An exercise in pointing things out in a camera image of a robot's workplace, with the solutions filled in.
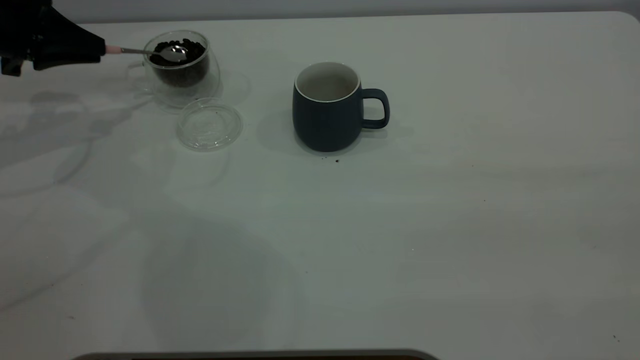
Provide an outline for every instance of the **spoon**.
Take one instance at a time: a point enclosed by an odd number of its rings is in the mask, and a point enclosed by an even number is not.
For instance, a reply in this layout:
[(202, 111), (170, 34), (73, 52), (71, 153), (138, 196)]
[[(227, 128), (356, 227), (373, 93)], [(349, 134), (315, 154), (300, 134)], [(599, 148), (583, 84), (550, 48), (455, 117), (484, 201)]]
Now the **spoon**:
[(187, 48), (180, 45), (171, 45), (165, 47), (159, 53), (155, 51), (147, 51), (147, 50), (135, 50), (135, 49), (126, 49), (124, 47), (107, 45), (106, 53), (107, 54), (144, 54), (144, 55), (160, 55), (165, 60), (171, 61), (174, 63), (187, 60)]

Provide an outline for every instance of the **mug rim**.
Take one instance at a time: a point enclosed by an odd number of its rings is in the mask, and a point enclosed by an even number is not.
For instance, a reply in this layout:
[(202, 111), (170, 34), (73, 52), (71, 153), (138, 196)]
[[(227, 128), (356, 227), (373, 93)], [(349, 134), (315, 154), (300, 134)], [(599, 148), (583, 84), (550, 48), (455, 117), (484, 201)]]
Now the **mug rim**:
[(197, 59), (193, 60), (192, 62), (190, 62), (190, 63), (186, 63), (186, 64), (182, 64), (182, 65), (178, 65), (178, 66), (162, 66), (162, 65), (157, 65), (157, 64), (153, 63), (151, 60), (149, 60), (149, 55), (145, 55), (145, 62), (146, 62), (147, 64), (149, 64), (149, 66), (154, 67), (154, 68), (156, 68), (156, 69), (166, 69), (166, 70), (184, 69), (184, 68), (186, 68), (186, 67), (189, 67), (189, 66), (191, 66), (191, 65), (193, 65), (193, 64), (195, 64), (195, 63), (197, 63), (197, 62), (199, 62), (200, 60), (204, 59), (204, 58), (205, 58), (205, 56), (207, 56), (207, 55), (208, 55), (208, 53), (209, 53), (209, 39), (207, 39), (207, 37), (206, 37), (206, 36), (204, 36), (203, 34), (201, 34), (201, 33), (197, 32), (197, 31), (193, 31), (193, 30), (173, 30), (173, 31), (169, 31), (169, 32), (166, 32), (166, 33), (161, 33), (160, 35), (158, 35), (158, 36), (156, 36), (156, 37), (152, 38), (151, 40), (149, 40), (149, 41), (147, 42), (147, 44), (145, 45), (145, 50), (147, 50), (147, 48), (149, 47), (149, 45), (150, 45), (153, 41), (157, 40), (157, 39), (158, 39), (158, 38), (160, 38), (160, 37), (163, 37), (163, 36), (166, 36), (166, 35), (170, 35), (170, 34), (173, 34), (173, 33), (192, 33), (192, 34), (196, 34), (196, 35), (198, 35), (198, 36), (202, 37), (202, 38), (204, 39), (204, 43), (205, 43), (205, 44), (204, 44), (204, 53), (203, 53), (202, 55), (200, 55), (200, 57), (198, 57)]
[[(345, 96), (341, 97), (340, 99), (336, 99), (336, 100), (318, 100), (318, 99), (312, 99), (312, 98), (310, 98), (309, 96), (306, 96), (302, 91), (300, 91), (300, 89), (298, 88), (298, 79), (300, 78), (300, 75), (302, 75), (302, 73), (303, 73), (303, 72), (305, 72), (307, 69), (309, 69), (309, 68), (310, 68), (310, 67), (312, 67), (312, 66), (319, 65), (319, 64), (336, 64), (336, 65), (342, 65), (343, 67), (345, 67), (345, 68), (349, 69), (351, 72), (353, 72), (353, 73), (355, 74), (356, 78), (358, 78), (358, 83), (356, 84), (356, 86), (354, 87), (354, 89), (353, 89), (349, 94), (347, 94), (347, 95), (345, 95)], [(338, 101), (342, 101), (342, 100), (344, 100), (344, 99), (347, 99), (347, 98), (348, 98), (348, 97), (350, 97), (351, 95), (353, 95), (353, 94), (354, 94), (354, 93), (355, 93), (355, 92), (360, 88), (360, 75), (358, 74), (358, 72), (357, 72), (357, 71), (353, 70), (353, 68), (352, 68), (352, 67), (350, 67), (349, 65), (346, 65), (345, 63), (339, 63), (339, 62), (337, 62), (337, 61), (320, 61), (320, 62), (317, 62), (317, 63), (310, 64), (310, 65), (308, 65), (307, 67), (305, 67), (304, 69), (302, 69), (302, 70), (298, 73), (298, 75), (296, 75), (296, 79), (295, 79), (295, 81), (293, 82), (293, 85), (295, 86), (296, 91), (298, 92), (298, 94), (302, 95), (304, 98), (306, 98), (306, 99), (308, 99), (308, 100), (311, 100), (311, 101), (314, 101), (314, 102), (320, 102), (320, 103), (323, 103), (323, 104), (329, 104), (329, 103), (331, 103), (331, 102), (338, 102)]]

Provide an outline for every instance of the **glass cup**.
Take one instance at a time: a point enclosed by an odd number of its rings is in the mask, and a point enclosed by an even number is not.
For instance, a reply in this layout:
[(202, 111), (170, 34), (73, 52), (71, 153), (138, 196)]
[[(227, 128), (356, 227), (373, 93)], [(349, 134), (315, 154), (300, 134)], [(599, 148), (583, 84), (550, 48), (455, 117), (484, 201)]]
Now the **glass cup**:
[(209, 41), (200, 33), (190, 30), (164, 33), (151, 39), (145, 45), (145, 50), (155, 51), (156, 46), (162, 42), (183, 42), (184, 39), (202, 44), (204, 54), (178, 66), (158, 65), (151, 61), (149, 55), (144, 55), (142, 63), (129, 67), (129, 70), (144, 67), (147, 83), (141, 86), (142, 90), (153, 93), (156, 99), (176, 110), (197, 99), (213, 96), (220, 86), (218, 61), (211, 51)]

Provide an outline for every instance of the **gray wall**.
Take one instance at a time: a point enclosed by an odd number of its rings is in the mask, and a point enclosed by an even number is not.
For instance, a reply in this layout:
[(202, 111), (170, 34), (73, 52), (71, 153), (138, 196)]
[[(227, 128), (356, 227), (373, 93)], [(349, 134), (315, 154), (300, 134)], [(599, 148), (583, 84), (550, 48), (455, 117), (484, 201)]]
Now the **gray wall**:
[(76, 22), (623, 10), (640, 0), (54, 0)]

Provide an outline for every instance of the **mug handle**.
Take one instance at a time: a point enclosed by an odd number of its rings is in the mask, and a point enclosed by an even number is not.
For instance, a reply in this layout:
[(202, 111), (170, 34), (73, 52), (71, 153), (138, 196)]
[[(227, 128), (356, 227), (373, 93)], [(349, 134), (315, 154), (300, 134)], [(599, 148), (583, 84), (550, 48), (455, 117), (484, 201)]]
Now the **mug handle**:
[(391, 110), (389, 109), (389, 99), (384, 91), (380, 89), (364, 89), (362, 90), (363, 99), (378, 99), (382, 102), (382, 107), (385, 109), (385, 118), (380, 120), (367, 120), (362, 119), (362, 127), (366, 129), (382, 129), (389, 123), (389, 116), (391, 116)]
[(148, 94), (151, 94), (152, 91), (149, 87), (149, 82), (148, 81), (136, 81), (135, 79), (132, 79), (129, 75), (131, 74), (131, 71), (133, 69), (137, 69), (138, 67), (145, 67), (145, 63), (143, 63), (142, 61), (137, 61), (135, 63), (130, 64), (129, 66), (127, 66), (127, 72), (125, 74), (125, 77), (127, 78), (127, 81), (129, 82), (129, 84), (131, 85), (131, 87), (137, 89), (137, 90), (141, 90), (143, 92), (146, 92)]

